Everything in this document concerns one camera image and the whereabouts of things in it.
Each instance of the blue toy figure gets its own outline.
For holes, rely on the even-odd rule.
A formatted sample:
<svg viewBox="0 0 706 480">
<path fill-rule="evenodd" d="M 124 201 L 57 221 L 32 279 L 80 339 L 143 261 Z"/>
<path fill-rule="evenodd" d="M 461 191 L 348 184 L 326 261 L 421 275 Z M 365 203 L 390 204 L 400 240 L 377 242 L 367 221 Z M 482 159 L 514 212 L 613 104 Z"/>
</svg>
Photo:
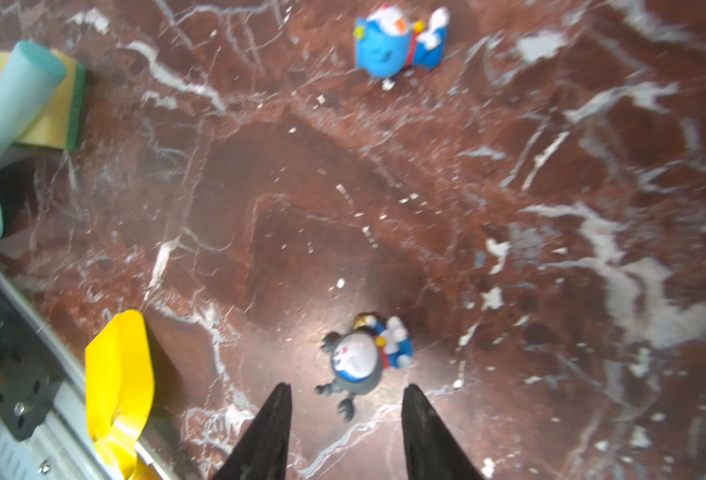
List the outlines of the blue toy figure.
<svg viewBox="0 0 706 480">
<path fill-rule="evenodd" d="M 315 392 L 324 396 L 347 392 L 348 398 L 337 406 L 346 422 L 355 414 L 354 398 L 374 390 L 384 369 L 410 366 L 415 354 L 400 318 L 392 316 L 383 325 L 374 315 L 358 315 L 353 320 L 353 331 L 344 335 L 330 332 L 321 350 L 331 357 L 334 379 L 317 386 Z"/>
<path fill-rule="evenodd" d="M 398 7 L 384 6 L 355 23 L 355 63 L 373 77 L 389 78 L 409 65 L 433 70 L 444 53 L 449 11 L 438 8 L 427 29 L 410 24 Z"/>
</svg>

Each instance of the yellow sponge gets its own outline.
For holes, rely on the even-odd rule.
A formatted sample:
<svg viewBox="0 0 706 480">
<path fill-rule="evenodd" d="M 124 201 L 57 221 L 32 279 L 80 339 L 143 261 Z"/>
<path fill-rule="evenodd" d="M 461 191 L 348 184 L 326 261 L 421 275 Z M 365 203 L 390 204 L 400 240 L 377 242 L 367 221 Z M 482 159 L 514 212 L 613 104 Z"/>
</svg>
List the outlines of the yellow sponge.
<svg viewBox="0 0 706 480">
<path fill-rule="evenodd" d="M 15 141 L 18 144 L 73 150 L 78 147 L 80 112 L 84 97 L 86 70 L 66 54 L 52 51 L 68 71 L 41 114 Z M 9 52 L 0 52 L 0 76 Z"/>
</svg>

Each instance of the yellow plastic piece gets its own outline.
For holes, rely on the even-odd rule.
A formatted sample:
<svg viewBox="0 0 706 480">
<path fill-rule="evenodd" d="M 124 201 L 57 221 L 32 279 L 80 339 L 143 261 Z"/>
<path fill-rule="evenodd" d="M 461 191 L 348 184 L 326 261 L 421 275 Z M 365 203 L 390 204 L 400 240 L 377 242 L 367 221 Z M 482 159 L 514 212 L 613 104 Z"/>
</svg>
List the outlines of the yellow plastic piece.
<svg viewBox="0 0 706 480">
<path fill-rule="evenodd" d="M 358 330 L 366 326 L 367 315 L 356 315 L 353 319 L 353 330 Z"/>
<path fill-rule="evenodd" d="M 132 480 L 161 480 L 156 468 L 147 466 L 142 458 L 137 458 L 137 467 L 132 474 Z"/>
<path fill-rule="evenodd" d="M 154 399 L 154 371 L 145 320 L 136 310 L 116 315 L 87 346 L 87 428 L 106 465 L 129 478 L 134 444 Z"/>
<path fill-rule="evenodd" d="M 54 91 L 49 103 L 33 123 L 15 141 L 18 144 L 38 145 L 65 149 L 70 128 L 70 104 L 73 102 L 76 84 L 75 60 L 61 52 L 53 52 L 68 72 L 65 79 Z M 0 76 L 9 59 L 9 52 L 0 52 Z"/>
</svg>

